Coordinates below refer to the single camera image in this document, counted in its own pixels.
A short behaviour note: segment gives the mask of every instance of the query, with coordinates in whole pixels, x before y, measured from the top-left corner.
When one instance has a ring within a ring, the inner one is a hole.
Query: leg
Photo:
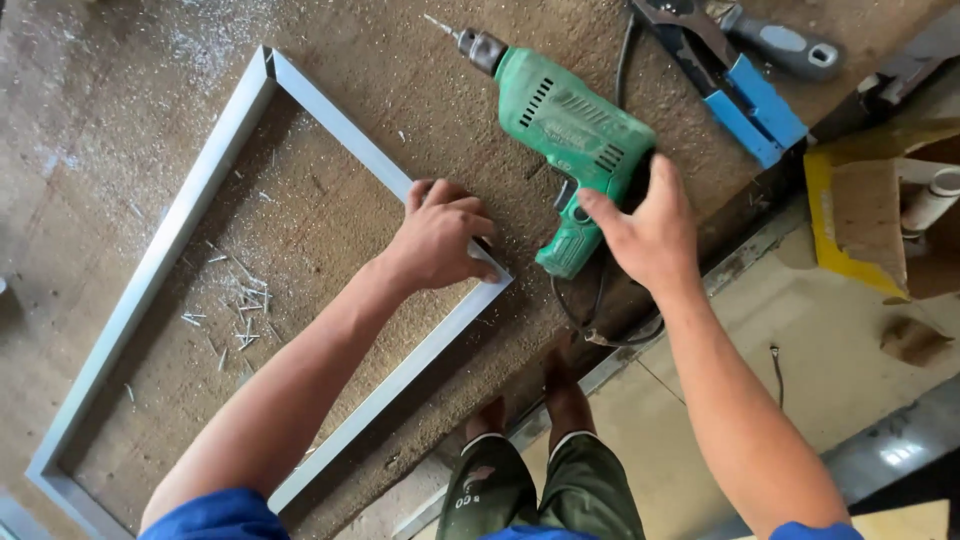
[[[643,540],[620,461],[596,437],[589,402],[560,352],[544,363],[550,458],[540,522],[600,538]]]
[[[520,454],[503,436],[505,419],[500,397],[467,422],[469,442],[447,487],[438,540],[473,540],[537,522],[537,489]]]

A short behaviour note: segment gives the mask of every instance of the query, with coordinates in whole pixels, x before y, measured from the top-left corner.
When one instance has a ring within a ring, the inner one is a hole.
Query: hand
[[[666,157],[654,156],[647,197],[633,215],[593,189],[578,190],[577,198],[603,231],[620,267],[655,299],[701,287],[693,211],[680,173]]]
[[[406,218],[380,255],[396,280],[413,292],[438,289],[467,278],[496,283],[493,266],[467,253],[472,236],[493,237],[483,202],[461,186],[418,180],[407,193]]]

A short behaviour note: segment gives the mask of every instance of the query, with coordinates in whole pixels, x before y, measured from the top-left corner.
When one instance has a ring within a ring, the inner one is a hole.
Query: green shorts
[[[437,539],[473,540],[512,525],[643,540],[623,466],[587,431],[568,434],[550,455],[540,506],[530,472],[507,439],[489,433],[467,444],[450,479]]]

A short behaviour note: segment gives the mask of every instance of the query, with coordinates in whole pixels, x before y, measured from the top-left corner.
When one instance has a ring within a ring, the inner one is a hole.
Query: rectangular metal frame
[[[27,478],[91,537],[126,540],[132,538],[132,534],[60,469],[60,455],[186,247],[278,86],[310,112],[399,200],[405,198],[412,183],[288,59],[270,47],[257,49],[27,468]],[[492,263],[500,275],[500,282],[477,284],[446,315],[317,451],[278,487],[269,500],[274,512],[279,512],[292,501],[513,280],[472,242],[470,253]]]

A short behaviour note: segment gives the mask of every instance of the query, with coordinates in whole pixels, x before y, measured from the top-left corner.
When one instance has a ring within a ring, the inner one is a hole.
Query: tiled floor
[[[809,232],[788,236],[713,299],[714,309],[771,390],[769,347],[780,347],[787,414],[822,452],[960,371],[960,350],[917,368],[879,350],[895,315],[960,336],[960,299],[886,306],[865,286],[815,268]],[[669,343],[636,358],[590,397],[600,437],[617,453],[650,540],[696,537],[732,515],[696,446]],[[523,453],[545,477],[546,437]],[[433,527],[418,538],[432,538]]]

